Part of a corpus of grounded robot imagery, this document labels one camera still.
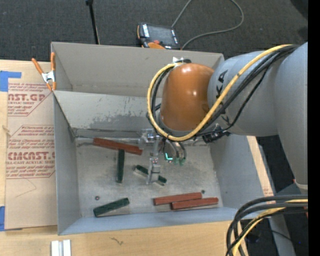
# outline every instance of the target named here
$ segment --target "green light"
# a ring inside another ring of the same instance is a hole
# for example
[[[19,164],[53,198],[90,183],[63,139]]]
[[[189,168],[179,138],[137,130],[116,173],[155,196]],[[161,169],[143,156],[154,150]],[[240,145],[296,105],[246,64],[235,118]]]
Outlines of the green light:
[[[172,159],[174,159],[173,157],[168,157],[168,153],[166,152],[166,153],[164,153],[165,154],[165,159],[166,160],[172,160]]]

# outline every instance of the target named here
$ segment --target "cardboard sheet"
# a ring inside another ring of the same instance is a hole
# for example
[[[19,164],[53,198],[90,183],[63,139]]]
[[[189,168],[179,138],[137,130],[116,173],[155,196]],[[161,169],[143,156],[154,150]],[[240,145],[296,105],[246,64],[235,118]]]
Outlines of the cardboard sheet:
[[[39,64],[50,71],[50,63]],[[1,119],[6,149],[4,228],[56,225],[53,94],[31,61],[1,60],[0,70],[1,93],[6,95],[1,108],[7,113]]]

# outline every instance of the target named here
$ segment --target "blue tape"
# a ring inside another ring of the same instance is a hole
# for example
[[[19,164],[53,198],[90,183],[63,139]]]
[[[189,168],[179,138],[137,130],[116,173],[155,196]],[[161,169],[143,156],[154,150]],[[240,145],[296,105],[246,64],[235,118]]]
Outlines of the blue tape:
[[[0,231],[5,231],[5,207],[0,206]]]
[[[21,78],[21,72],[0,71],[0,92],[8,91],[9,78]]]

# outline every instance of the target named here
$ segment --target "dark green block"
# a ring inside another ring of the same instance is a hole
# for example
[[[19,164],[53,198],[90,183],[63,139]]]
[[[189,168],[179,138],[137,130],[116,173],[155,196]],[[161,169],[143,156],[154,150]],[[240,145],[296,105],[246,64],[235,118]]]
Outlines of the dark green block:
[[[122,183],[124,180],[124,166],[125,166],[125,150],[118,150],[118,159],[116,163],[116,182]]]
[[[96,217],[102,217],[100,215],[106,214],[108,212],[111,212],[113,210],[116,210],[116,209],[119,209],[122,207],[125,207],[125,206],[129,205],[129,203],[130,203],[129,199],[126,197],[126,198],[99,206],[97,208],[94,208],[93,213],[94,213],[94,216],[96,216]]]

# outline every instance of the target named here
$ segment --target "metal bracket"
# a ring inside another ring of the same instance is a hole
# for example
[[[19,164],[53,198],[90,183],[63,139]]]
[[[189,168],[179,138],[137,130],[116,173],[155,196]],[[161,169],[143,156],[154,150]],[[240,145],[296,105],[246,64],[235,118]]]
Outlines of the metal bracket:
[[[51,241],[50,256],[71,256],[71,240]]]

